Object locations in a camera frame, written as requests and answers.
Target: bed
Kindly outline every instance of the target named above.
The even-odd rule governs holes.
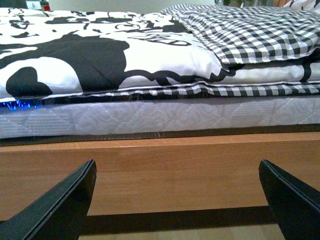
[[[316,7],[0,15],[0,220],[88,159],[96,216],[264,206],[262,159],[320,188]]]

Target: black and white patterned duvet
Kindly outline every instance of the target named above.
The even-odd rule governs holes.
[[[224,64],[170,14],[0,8],[0,102],[320,92],[320,54]]]

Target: blue light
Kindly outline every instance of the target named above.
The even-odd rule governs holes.
[[[26,111],[27,109],[41,109],[40,105],[32,103],[30,100],[17,100],[17,101],[9,101],[2,102],[1,107],[6,107],[11,111]]]

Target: wall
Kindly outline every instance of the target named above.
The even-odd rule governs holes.
[[[214,4],[214,0],[49,0],[51,10],[81,12],[159,12],[174,4]]]

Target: pillow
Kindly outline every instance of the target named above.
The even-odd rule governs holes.
[[[311,11],[216,6],[178,17],[225,64],[299,59],[320,47],[320,15]]]
[[[296,10],[308,10],[320,14],[320,0],[291,0],[283,7]]]

